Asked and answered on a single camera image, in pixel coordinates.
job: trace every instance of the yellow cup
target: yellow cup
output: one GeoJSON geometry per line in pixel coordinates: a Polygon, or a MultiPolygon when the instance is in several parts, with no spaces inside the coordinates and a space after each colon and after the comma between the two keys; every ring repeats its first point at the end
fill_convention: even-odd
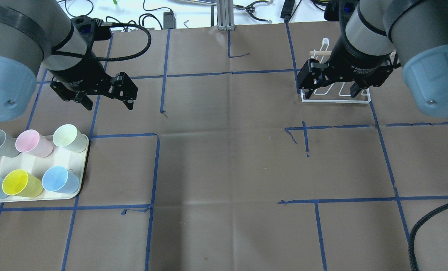
{"type": "Polygon", "coordinates": [[[3,192],[9,196],[34,198],[43,192],[42,181],[22,169],[16,169],[3,180],[3,192]]]}

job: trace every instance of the metal post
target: metal post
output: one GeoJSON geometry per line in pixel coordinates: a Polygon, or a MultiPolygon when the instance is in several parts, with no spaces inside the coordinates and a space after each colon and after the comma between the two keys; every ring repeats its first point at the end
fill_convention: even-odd
{"type": "Polygon", "coordinates": [[[234,0],[217,0],[217,18],[219,30],[234,30],[234,0]]]}

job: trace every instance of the gray cup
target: gray cup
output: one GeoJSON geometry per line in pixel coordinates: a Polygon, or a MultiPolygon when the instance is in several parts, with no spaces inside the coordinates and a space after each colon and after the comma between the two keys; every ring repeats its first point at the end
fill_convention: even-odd
{"type": "Polygon", "coordinates": [[[11,137],[4,130],[0,130],[0,155],[15,157],[20,154],[15,147],[15,141],[16,139],[11,137]]]}

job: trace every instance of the white tray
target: white tray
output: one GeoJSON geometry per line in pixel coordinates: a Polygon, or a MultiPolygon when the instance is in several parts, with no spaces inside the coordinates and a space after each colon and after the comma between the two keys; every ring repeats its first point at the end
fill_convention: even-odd
{"type": "MultiPolygon", "coordinates": [[[[53,136],[50,135],[45,136],[45,138],[50,142],[52,142],[52,137],[53,136]]],[[[76,192],[73,194],[62,194],[57,192],[48,192],[43,189],[43,192],[35,198],[8,196],[5,199],[0,199],[0,202],[48,201],[51,199],[71,199],[75,197],[82,188],[83,173],[85,169],[85,162],[87,160],[89,146],[88,137],[85,136],[85,139],[87,139],[87,147],[85,148],[85,151],[81,153],[74,153],[68,151],[67,149],[53,145],[52,154],[45,158],[32,156],[26,153],[20,153],[14,158],[0,156],[0,177],[2,178],[5,178],[8,173],[16,169],[22,169],[42,180],[43,175],[49,168],[60,165],[67,169],[73,170],[75,176],[77,176],[80,180],[80,185],[76,192]]]]}

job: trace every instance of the gray robot arm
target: gray robot arm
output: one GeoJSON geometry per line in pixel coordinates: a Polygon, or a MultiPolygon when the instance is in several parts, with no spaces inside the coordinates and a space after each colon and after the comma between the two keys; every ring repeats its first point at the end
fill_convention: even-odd
{"type": "Polygon", "coordinates": [[[448,1],[361,0],[346,18],[349,2],[358,1],[336,2],[342,35],[329,61],[310,59],[298,74],[307,98],[334,82],[354,82],[351,96],[380,86],[396,68],[389,58],[396,49],[418,108],[448,117],[448,1]]]}
{"type": "Polygon", "coordinates": [[[20,117],[36,89],[36,75],[43,64],[53,75],[51,88],[64,101],[81,103],[91,110],[87,95],[118,99],[129,109],[137,87],[126,73],[107,75],[100,61],[121,61],[132,56],[99,58],[91,51],[95,40],[108,40],[110,27],[81,16],[69,19],[55,0],[0,0],[0,122],[20,117]]]}

